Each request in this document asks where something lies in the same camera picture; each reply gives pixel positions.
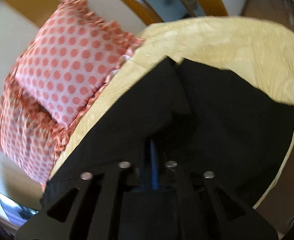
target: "blue cable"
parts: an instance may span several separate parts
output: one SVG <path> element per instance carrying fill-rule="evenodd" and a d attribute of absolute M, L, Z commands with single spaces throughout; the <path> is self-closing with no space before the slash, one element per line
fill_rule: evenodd
<path fill-rule="evenodd" d="M 154 142 L 150 141 L 150 159 L 151 159 L 151 186 L 153 190 L 158 189 L 158 167 L 157 156 Z"/>

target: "bed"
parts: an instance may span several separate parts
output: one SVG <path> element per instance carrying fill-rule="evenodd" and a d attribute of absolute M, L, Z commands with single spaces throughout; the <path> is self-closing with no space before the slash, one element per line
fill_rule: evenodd
<path fill-rule="evenodd" d="M 241 17 L 201 17 L 159 23 L 161 18 L 144 0 L 122 1 L 138 16 L 135 20 L 141 21 L 138 24 L 141 28 L 138 36 L 146 39 L 146 42 L 123 65 L 82 117 L 66 150 L 60 154 L 53 167 L 50 178 L 108 109 L 166 56 L 178 63 L 186 58 L 219 69 L 232 70 L 273 100 L 294 105 L 294 33 L 288 29 L 272 22 Z M 224 16 L 226 12 L 208 14 Z M 143 29 L 142 22 L 145 25 L 155 24 Z M 257 201 L 255 208 L 276 184 L 293 144 L 294 133 L 277 176 Z"/>

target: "beige blanket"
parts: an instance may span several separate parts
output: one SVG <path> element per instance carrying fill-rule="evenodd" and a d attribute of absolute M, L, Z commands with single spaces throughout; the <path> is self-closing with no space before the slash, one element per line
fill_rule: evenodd
<path fill-rule="evenodd" d="M 200 17 L 154 24 L 140 35 L 146 43 L 128 60 L 82 118 L 52 170 L 51 177 L 106 111 L 138 80 L 169 56 L 230 69 L 273 100 L 294 105 L 294 33 L 267 21 L 241 17 Z M 288 149 L 276 184 L 294 144 Z"/>

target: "pink polka dot bedding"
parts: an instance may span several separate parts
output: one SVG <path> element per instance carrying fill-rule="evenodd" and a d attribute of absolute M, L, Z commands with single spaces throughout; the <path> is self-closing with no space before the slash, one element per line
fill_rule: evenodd
<path fill-rule="evenodd" d="M 5 80 L 0 150 L 44 184 L 81 116 L 142 43 L 87 0 L 62 2 Z"/>

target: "black cloth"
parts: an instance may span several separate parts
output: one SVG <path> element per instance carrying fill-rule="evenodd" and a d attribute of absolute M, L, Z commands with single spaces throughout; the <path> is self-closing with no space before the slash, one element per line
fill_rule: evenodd
<path fill-rule="evenodd" d="M 118 239 L 178 239 L 176 209 L 174 192 L 125 192 Z"/>
<path fill-rule="evenodd" d="M 166 58 L 86 134 L 41 198 L 55 199 L 85 171 L 112 161 L 139 166 L 152 137 L 179 165 L 218 180 L 254 205 L 275 178 L 294 131 L 294 106 L 277 103 L 237 74 Z"/>

